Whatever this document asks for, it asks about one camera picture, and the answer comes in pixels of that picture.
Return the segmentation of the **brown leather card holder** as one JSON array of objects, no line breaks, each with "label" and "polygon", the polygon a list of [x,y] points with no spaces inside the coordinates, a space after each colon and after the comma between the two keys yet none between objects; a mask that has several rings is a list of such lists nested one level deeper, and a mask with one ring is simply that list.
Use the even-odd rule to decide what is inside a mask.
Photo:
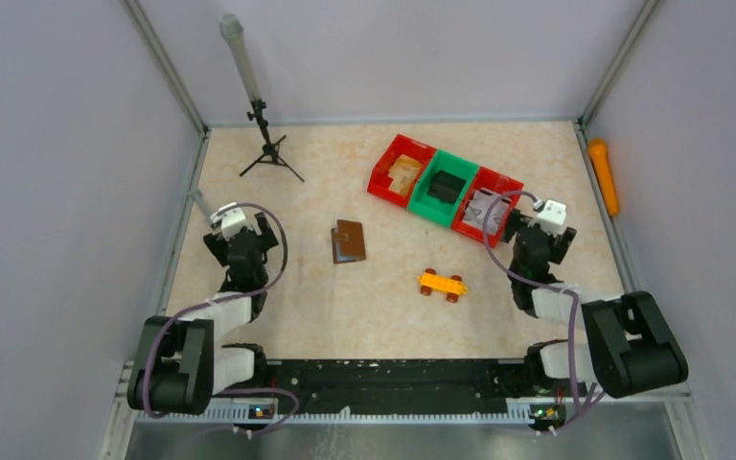
[{"label": "brown leather card holder", "polygon": [[335,265],[364,262],[367,258],[362,223],[338,219],[331,229]]}]

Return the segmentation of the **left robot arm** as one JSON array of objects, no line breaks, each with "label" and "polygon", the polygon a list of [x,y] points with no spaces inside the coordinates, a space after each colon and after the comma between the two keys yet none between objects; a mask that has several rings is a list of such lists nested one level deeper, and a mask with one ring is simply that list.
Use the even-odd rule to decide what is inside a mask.
[{"label": "left robot arm", "polygon": [[211,215],[205,246],[224,268],[218,292],[172,316],[148,318],[140,334],[126,391],[130,408],[155,418],[198,415],[217,393],[235,385],[246,396],[265,391],[269,372],[258,363],[262,348],[219,345],[227,334],[262,313],[269,276],[268,253],[286,246],[279,220],[263,207],[252,217],[235,203]]}]

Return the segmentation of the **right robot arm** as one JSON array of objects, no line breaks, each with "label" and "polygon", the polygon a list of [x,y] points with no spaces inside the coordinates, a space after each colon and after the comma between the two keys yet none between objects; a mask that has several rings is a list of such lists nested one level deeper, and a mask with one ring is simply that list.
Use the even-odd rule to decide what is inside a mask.
[{"label": "right robot arm", "polygon": [[614,398],[686,381],[689,365],[654,296],[634,291],[607,298],[562,282],[550,271],[559,264],[576,231],[551,231],[543,218],[514,210],[502,239],[512,242],[508,278],[517,308],[583,330],[583,343],[555,339],[530,346],[523,380],[548,395],[562,380],[597,383]]}]

